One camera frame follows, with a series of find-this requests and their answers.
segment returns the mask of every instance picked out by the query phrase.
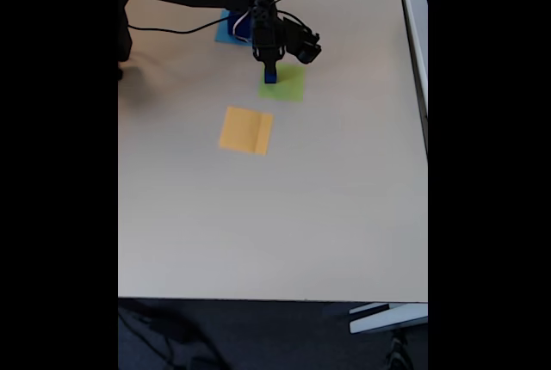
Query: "yellow square paper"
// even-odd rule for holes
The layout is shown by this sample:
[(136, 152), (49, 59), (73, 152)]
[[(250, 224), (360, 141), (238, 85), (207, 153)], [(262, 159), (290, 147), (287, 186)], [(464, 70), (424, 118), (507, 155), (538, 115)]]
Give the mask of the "yellow square paper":
[(266, 155), (272, 114), (228, 107), (220, 135), (220, 148)]

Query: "table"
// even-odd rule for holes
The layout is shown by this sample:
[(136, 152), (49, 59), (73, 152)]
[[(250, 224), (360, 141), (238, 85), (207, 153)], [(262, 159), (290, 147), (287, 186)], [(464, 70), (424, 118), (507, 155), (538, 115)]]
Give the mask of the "table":
[(404, 0), (408, 16), (413, 52), (423, 91), (424, 106), (429, 114), (429, 4), (427, 0)]
[[(278, 7), (321, 36), (302, 103), (259, 98), (262, 64), (215, 28), (131, 30), (119, 296), (427, 302), (427, 157), (401, 1)], [(184, 30), (220, 10), (131, 0), (127, 14)], [(266, 156), (219, 149), (228, 106), (274, 115)]]

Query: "floor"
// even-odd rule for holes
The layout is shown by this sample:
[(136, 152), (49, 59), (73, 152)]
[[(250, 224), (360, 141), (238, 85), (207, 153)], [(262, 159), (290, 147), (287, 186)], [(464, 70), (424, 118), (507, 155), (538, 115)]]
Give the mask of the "floor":
[[(141, 300), (178, 311), (198, 324), (232, 370), (383, 370), (391, 346), (389, 331), (351, 335), (349, 319), (334, 305), (315, 302)], [(160, 351), (164, 339), (128, 312), (122, 315)], [(428, 324), (405, 329), (407, 353), (415, 370), (426, 370)], [(176, 363), (208, 357), (200, 345), (174, 344)], [(167, 370), (151, 350), (119, 320), (119, 369)]]

